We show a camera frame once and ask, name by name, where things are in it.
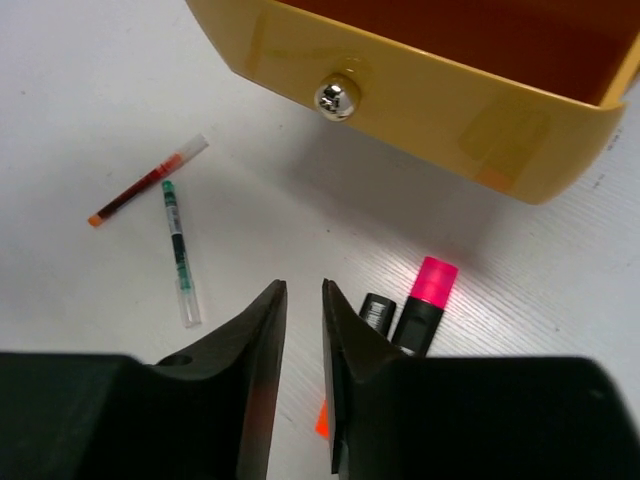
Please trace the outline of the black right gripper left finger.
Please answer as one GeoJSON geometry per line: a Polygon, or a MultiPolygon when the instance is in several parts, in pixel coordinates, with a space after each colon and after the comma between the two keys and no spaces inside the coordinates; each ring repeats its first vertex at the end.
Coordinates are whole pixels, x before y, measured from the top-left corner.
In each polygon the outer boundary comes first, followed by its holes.
{"type": "Polygon", "coordinates": [[[5,479],[263,479],[287,288],[154,365],[124,355],[3,353],[5,479]]]}

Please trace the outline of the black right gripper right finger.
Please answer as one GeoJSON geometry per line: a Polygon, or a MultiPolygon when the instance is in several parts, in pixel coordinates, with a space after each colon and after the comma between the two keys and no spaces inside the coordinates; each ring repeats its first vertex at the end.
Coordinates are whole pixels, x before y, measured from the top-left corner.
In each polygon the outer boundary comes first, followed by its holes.
{"type": "Polygon", "coordinates": [[[635,479],[639,432],[580,357],[403,353],[322,286],[332,472],[341,479],[635,479]]]}

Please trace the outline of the pink highlighter marker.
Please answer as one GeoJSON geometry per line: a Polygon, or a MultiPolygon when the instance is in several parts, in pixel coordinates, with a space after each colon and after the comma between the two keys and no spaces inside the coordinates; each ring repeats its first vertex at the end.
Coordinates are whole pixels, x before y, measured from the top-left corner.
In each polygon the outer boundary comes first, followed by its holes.
{"type": "Polygon", "coordinates": [[[434,257],[424,258],[391,340],[405,354],[427,354],[457,275],[456,266],[434,257]]]}

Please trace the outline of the orange highlighter marker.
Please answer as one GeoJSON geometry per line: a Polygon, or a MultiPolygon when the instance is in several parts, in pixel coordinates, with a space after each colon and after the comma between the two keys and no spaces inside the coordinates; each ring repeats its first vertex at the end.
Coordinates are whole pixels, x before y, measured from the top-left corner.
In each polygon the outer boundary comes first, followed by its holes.
{"type": "MultiPolygon", "coordinates": [[[[361,305],[359,317],[373,330],[388,338],[396,311],[396,303],[384,296],[369,292],[361,305]]],[[[329,421],[327,401],[323,402],[319,412],[315,431],[324,439],[329,439],[329,421]]]]}

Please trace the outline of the red pen refill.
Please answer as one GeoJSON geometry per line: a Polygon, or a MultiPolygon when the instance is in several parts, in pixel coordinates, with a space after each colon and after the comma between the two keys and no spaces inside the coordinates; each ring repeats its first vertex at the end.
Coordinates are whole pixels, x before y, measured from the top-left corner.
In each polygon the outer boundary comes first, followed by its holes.
{"type": "Polygon", "coordinates": [[[97,228],[114,214],[121,210],[127,203],[160,183],[166,177],[177,171],[209,146],[204,135],[198,134],[186,144],[178,148],[153,170],[137,180],[133,185],[105,205],[97,213],[88,218],[88,223],[97,228]]]}

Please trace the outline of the cream round drawer organizer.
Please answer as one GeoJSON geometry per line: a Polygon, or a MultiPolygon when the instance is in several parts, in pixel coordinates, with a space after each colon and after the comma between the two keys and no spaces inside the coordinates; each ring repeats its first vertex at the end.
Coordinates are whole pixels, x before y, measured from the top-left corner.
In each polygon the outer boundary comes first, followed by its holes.
{"type": "Polygon", "coordinates": [[[639,77],[635,1],[192,1],[241,77],[529,204],[596,160],[639,77]]]}

